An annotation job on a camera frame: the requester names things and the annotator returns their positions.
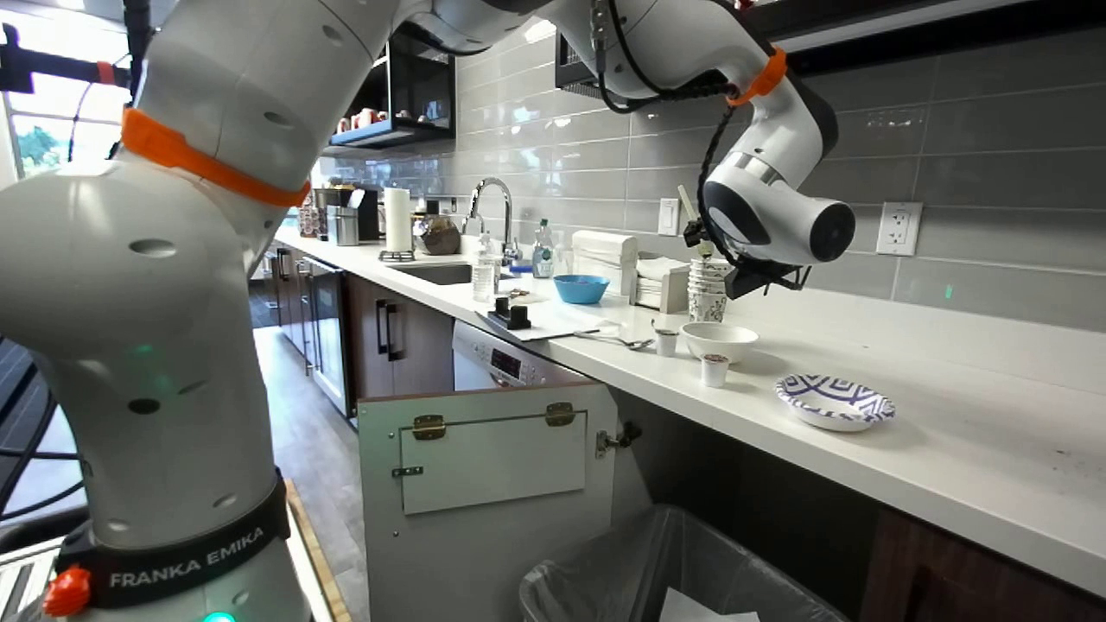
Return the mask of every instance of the window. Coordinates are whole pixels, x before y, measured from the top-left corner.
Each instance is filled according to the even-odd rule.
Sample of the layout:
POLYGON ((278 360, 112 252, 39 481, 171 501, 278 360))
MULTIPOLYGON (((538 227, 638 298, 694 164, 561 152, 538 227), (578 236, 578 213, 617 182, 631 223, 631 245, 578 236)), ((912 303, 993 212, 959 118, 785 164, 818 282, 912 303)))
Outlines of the window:
MULTIPOLYGON (((21 48, 122 61, 124 26, 42 7, 2 7, 0 22, 15 25, 21 48)), ((122 87, 79 84, 34 73, 34 94, 2 94, 15 156, 21 177, 47 171, 63 162, 104 162, 122 132, 122 110, 132 99, 122 87)))

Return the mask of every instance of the blue container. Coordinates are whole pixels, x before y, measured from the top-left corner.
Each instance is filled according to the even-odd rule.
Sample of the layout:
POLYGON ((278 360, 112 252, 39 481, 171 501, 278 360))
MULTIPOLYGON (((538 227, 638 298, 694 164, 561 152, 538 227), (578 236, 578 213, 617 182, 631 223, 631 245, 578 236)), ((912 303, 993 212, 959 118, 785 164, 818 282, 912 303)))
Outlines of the blue container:
POLYGON ((606 277, 591 273, 561 273, 551 277, 561 299, 565 303, 596 303, 602 292, 608 290, 606 277))

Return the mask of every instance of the trash bin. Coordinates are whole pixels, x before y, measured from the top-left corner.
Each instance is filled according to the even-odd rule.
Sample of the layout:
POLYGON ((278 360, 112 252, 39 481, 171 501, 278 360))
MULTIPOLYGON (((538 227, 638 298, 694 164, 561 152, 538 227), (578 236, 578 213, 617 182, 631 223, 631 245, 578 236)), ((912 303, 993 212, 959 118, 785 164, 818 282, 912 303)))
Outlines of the trash bin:
POLYGON ((761 622, 844 622, 835 609, 679 506, 650 506, 591 547, 536 564, 521 584, 525 622, 655 622, 665 586, 761 622))

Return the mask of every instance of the sink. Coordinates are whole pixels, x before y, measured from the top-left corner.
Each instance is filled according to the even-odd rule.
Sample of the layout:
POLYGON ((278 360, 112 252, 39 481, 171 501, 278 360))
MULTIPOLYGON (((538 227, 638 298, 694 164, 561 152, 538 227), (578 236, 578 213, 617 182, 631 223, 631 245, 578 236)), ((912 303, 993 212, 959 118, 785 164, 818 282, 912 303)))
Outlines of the sink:
POLYGON ((418 281, 427 282, 468 282, 473 281, 473 267, 468 262, 403 262, 392 267, 398 273, 412 273, 418 281))

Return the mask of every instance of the cabinet handle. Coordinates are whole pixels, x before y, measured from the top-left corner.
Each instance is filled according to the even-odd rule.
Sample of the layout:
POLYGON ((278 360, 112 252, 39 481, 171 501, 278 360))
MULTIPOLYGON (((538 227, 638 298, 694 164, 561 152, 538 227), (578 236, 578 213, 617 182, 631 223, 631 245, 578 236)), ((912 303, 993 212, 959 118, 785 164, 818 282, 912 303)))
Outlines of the cabinet handle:
POLYGON ((385 299, 376 299, 376 354, 391 354, 385 299))
POLYGON ((398 303, 385 303, 385 326, 383 326, 385 327, 385 360, 403 360, 403 352, 398 352, 391 343, 391 326, 392 326, 398 312, 400 312, 398 303))

